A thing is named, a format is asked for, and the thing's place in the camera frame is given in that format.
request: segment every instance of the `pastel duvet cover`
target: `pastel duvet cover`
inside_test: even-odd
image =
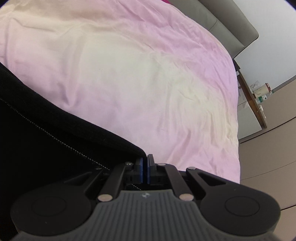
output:
[[[155,162],[239,182],[237,79],[221,43],[161,0],[10,0],[0,62]]]

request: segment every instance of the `wooden tabletop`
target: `wooden tabletop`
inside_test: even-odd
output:
[[[237,76],[237,80],[238,80],[239,84],[241,85],[242,91],[244,92],[244,95],[245,95],[252,111],[254,112],[262,129],[267,128],[267,122],[266,122],[266,117],[265,117],[264,113],[261,111],[258,104],[256,103],[256,100],[255,100],[248,84],[246,83],[246,80],[244,79],[242,73],[240,72],[239,69],[237,71],[239,73],[239,75]]]

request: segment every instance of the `gray headboard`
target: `gray headboard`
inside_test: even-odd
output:
[[[233,0],[169,0],[187,17],[211,32],[232,58],[259,37]]]

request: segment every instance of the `white stitching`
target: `white stitching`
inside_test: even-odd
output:
[[[52,137],[53,139],[55,139],[55,140],[58,141],[59,143],[65,145],[66,147],[68,147],[69,149],[71,149],[71,150],[77,152],[79,155],[83,156],[84,158],[87,158],[87,159],[91,160],[92,162],[94,162],[94,163],[96,163],[96,164],[102,166],[103,168],[107,169],[108,171],[110,171],[109,168],[106,168],[106,167],[103,166],[102,164],[96,162],[95,160],[93,160],[93,159],[89,158],[88,156],[84,155],[83,153],[77,151],[77,150],[74,149],[73,147],[68,146],[66,143],[60,141],[59,139],[57,139],[56,137],[54,137],[54,136],[53,136],[52,134],[50,134],[49,132],[47,132],[46,130],[44,130],[43,128],[41,128],[40,126],[38,126],[37,124],[35,124],[34,122],[30,121],[28,118],[24,117],[24,116],[23,116],[18,110],[16,110],[15,108],[13,108],[13,107],[12,107],[9,103],[7,103],[5,100],[3,100],[3,99],[1,99],[1,98],[0,98],[0,100],[3,101],[6,105],[8,105],[9,108],[11,108],[11,109],[14,110],[16,113],[18,113],[21,117],[23,117],[26,121],[30,122],[31,124],[33,124],[34,126],[36,126],[38,129],[44,131],[47,135],[49,135],[50,137]]]

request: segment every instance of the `white wall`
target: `white wall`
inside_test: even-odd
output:
[[[275,88],[296,75],[296,11],[285,0],[234,0],[259,38],[236,58],[246,82]]]

